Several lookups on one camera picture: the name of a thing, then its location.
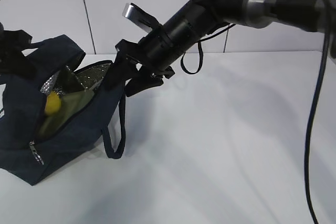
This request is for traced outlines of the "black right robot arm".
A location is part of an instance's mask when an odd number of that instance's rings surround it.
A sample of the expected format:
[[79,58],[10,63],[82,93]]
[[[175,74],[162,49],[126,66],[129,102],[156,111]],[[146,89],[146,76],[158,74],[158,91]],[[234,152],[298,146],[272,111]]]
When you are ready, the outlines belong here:
[[130,97],[158,87],[174,75],[171,65],[194,44],[241,25],[262,29],[285,24],[327,35],[327,55],[335,58],[335,0],[189,0],[161,24],[134,3],[123,15],[146,32],[139,42],[121,40],[105,87],[124,85]]

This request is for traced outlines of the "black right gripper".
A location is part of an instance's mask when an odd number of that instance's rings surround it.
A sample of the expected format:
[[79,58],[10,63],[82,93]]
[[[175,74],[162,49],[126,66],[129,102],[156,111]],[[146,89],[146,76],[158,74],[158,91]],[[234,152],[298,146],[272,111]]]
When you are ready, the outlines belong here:
[[150,88],[159,87],[163,84],[163,77],[169,79],[175,75],[175,71],[171,66],[166,67],[164,70],[155,67],[137,43],[122,39],[115,45],[115,48],[121,55],[117,55],[115,62],[105,76],[104,87],[108,91],[118,86],[124,86],[125,82],[131,79],[129,62],[135,65],[139,63],[145,69],[140,69],[138,75],[132,78],[125,86],[127,97]]

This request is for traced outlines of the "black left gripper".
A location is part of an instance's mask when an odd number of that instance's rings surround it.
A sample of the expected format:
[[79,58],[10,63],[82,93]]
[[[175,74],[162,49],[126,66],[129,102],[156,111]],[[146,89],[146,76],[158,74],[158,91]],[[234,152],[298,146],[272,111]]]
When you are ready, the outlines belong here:
[[22,53],[31,41],[32,36],[23,30],[1,32],[1,73],[13,73],[25,79],[35,77],[35,66]]

